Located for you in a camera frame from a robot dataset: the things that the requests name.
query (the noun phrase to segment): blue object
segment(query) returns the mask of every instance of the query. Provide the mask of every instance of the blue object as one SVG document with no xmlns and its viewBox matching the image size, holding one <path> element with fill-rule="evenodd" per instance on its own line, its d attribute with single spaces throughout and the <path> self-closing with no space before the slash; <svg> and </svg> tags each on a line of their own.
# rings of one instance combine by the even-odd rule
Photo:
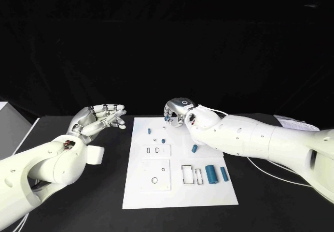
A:
<svg viewBox="0 0 334 232">
<path fill-rule="evenodd" d="M 193 145 L 191 152 L 194 153 L 194 152 L 196 152 L 196 150 L 197 150 L 197 145 L 194 144 L 194 145 Z"/>
<path fill-rule="evenodd" d="M 224 171 L 224 167 L 220 167 L 220 171 L 221 171 L 221 174 L 223 174 L 224 181 L 229 181 L 227 174 L 226 174 L 226 171 Z"/>
<path fill-rule="evenodd" d="M 208 184 L 213 185 L 217 183 L 217 175 L 216 175 L 216 171 L 214 171 L 214 166 L 213 165 L 207 165 L 206 166 L 206 172 L 207 172 L 207 181 Z"/>
</svg>

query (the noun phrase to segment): robotic hand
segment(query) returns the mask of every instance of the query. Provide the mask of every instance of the robotic hand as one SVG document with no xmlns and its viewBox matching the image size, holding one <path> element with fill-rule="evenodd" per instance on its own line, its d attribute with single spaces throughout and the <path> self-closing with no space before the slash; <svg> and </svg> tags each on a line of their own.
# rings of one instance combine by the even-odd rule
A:
<svg viewBox="0 0 334 232">
<path fill-rule="evenodd" d="M 291 168 L 334 203 L 334 130 L 295 130 L 219 111 L 226 115 L 220 117 L 213 111 L 187 98 L 174 98 L 165 104 L 165 121 L 174 127 L 185 124 L 197 144 Z"/>
<path fill-rule="evenodd" d="M 100 164 L 103 148 L 88 146 L 106 127 L 125 129 L 124 105 L 85 107 L 66 135 L 0 161 L 0 231 L 80 177 L 85 164 Z M 27 176 L 40 182 L 30 187 Z"/>
</svg>

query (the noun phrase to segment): black background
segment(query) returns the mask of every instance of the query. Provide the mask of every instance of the black background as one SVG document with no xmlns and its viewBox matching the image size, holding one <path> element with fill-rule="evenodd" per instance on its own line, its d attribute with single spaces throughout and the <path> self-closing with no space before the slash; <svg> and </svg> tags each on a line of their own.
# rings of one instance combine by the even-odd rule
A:
<svg viewBox="0 0 334 232">
<path fill-rule="evenodd" d="M 272 116 L 262 114 L 242 116 L 279 126 Z M 247 158 L 229 154 L 224 155 L 224 161 L 239 205 L 122 210 L 134 116 L 122 116 L 122 119 L 126 129 L 102 130 L 90 143 L 105 148 L 102 164 L 86 165 L 77 181 L 56 192 L 30 212 L 21 232 L 327 232 L 332 230 L 334 205 L 315 190 L 272 178 L 255 168 Z M 70 116 L 43 117 L 17 152 L 62 135 L 70 120 Z M 305 183 L 301 177 L 267 161 L 252 160 L 275 176 Z M 16 226 L 17 223 L 3 232 L 11 232 Z"/>
<path fill-rule="evenodd" d="M 33 122 L 89 105 L 161 114 L 187 97 L 227 113 L 332 127 L 332 3 L 0 2 L 0 101 Z"/>
</svg>

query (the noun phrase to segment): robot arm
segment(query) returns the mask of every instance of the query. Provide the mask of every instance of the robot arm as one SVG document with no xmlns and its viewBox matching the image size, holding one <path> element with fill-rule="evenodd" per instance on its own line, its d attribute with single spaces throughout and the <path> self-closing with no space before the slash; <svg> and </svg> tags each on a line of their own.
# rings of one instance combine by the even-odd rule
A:
<svg viewBox="0 0 334 232">
<path fill-rule="evenodd" d="M 184 110 L 180 102 L 167 102 L 177 123 L 185 124 L 191 138 L 200 145 L 227 154 L 270 160 L 291 168 L 318 193 L 334 203 L 334 130 L 305 131 L 267 125 L 247 117 L 220 117 L 198 105 Z"/>
<path fill-rule="evenodd" d="M 125 128 L 124 114 L 122 105 L 85 107 L 66 135 L 0 161 L 0 231 L 77 180 L 86 163 L 100 164 L 103 148 L 88 144 L 103 128 Z M 33 187 L 27 177 L 40 180 Z"/>
</svg>

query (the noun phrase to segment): table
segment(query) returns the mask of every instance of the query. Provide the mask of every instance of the table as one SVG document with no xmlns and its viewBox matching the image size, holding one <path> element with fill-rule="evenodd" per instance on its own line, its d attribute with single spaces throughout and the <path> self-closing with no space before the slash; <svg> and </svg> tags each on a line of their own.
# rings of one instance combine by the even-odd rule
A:
<svg viewBox="0 0 334 232">
<path fill-rule="evenodd" d="M 273 116 L 243 114 L 279 126 Z M 92 145 L 102 146 L 100 165 L 86 165 L 79 180 L 29 215 L 21 232 L 239 232 L 331 231 L 334 205 L 309 187 L 263 174 L 244 157 L 224 155 L 239 205 L 122 210 L 126 164 L 135 116 L 122 116 L 126 129 L 102 130 Z M 70 116 L 41 117 L 18 152 L 66 132 Z M 302 179 L 265 160 L 252 159 L 269 173 Z M 14 223 L 4 232 L 13 231 Z"/>
</svg>

